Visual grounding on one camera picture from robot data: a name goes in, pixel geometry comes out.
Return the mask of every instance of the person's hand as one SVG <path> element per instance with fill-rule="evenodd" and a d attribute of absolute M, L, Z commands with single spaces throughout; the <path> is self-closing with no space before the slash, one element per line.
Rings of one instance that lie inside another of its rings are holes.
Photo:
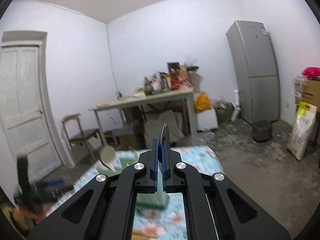
<path fill-rule="evenodd" d="M 23 207 L 16 207 L 15 210 L 12 212 L 12 216 L 17 224 L 23 230 L 30 230 L 29 225 L 26 221 L 26 218 L 30 218 L 39 224 L 42 220 L 45 219 L 45 213 L 41 212 L 39 214 L 35 214 Z"/>

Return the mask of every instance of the yellow plastic bag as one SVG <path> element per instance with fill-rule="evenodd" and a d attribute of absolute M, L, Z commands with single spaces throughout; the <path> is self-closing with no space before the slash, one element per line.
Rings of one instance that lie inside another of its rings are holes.
<path fill-rule="evenodd" d="M 194 102 L 195 113 L 201 113 L 204 110 L 210 110 L 212 105 L 205 92 L 201 92 L 196 101 Z"/>

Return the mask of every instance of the gray refrigerator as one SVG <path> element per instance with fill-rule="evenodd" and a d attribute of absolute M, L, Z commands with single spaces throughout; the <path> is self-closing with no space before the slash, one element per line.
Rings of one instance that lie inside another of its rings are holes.
<path fill-rule="evenodd" d="M 241 117 L 249 123 L 278 120 L 279 75 L 264 25 L 235 21 L 227 38 L 236 70 Z"/>

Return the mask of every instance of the pink plastic bag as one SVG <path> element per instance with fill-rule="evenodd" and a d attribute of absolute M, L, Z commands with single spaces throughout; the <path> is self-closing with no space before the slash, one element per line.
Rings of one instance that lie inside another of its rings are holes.
<path fill-rule="evenodd" d="M 318 68 L 318 67 L 307 67 L 302 72 L 302 75 L 306 76 L 309 79 L 320 77 L 320 68 Z"/>

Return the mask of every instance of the chair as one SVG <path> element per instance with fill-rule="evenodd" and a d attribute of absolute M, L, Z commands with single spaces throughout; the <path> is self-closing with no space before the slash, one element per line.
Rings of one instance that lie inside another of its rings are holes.
<path fill-rule="evenodd" d="M 73 151 L 72 144 L 79 143 L 80 145 L 82 145 L 82 143 L 84 143 L 86 148 L 87 148 L 87 150 L 88 150 L 88 152 L 90 153 L 90 155 L 91 155 L 91 157 L 92 157 L 92 159 L 94 161 L 96 159 L 94 158 L 93 152 L 89 148 L 88 140 L 93 136 L 96 138 L 97 137 L 97 133 L 98 133 L 99 137 L 100 137 L 100 140 L 102 142 L 102 145 L 103 145 L 103 141 L 102 141 L 101 135 L 99 133 L 99 129 L 95 128 L 95 129 L 83 130 L 82 127 L 81 127 L 81 124 L 80 124 L 79 116 L 80 116 L 80 114 L 69 114 L 69 115 L 66 115 L 65 117 L 63 117 L 62 120 L 61 120 L 62 125 L 63 125 L 63 130 L 66 133 L 66 136 L 67 136 L 67 139 L 68 139 L 72 154 L 73 154 L 74 158 L 76 159 L 76 164 L 77 165 L 79 165 L 79 160 L 78 160 L 78 158 L 76 157 L 76 155 L 75 155 L 75 153 Z M 78 123 L 79 130 L 80 130 L 80 133 L 78 133 L 77 135 L 73 136 L 72 138 L 69 137 L 67 129 L 66 129 L 66 123 L 68 121 L 70 121 L 70 120 L 76 120 L 77 123 Z"/>

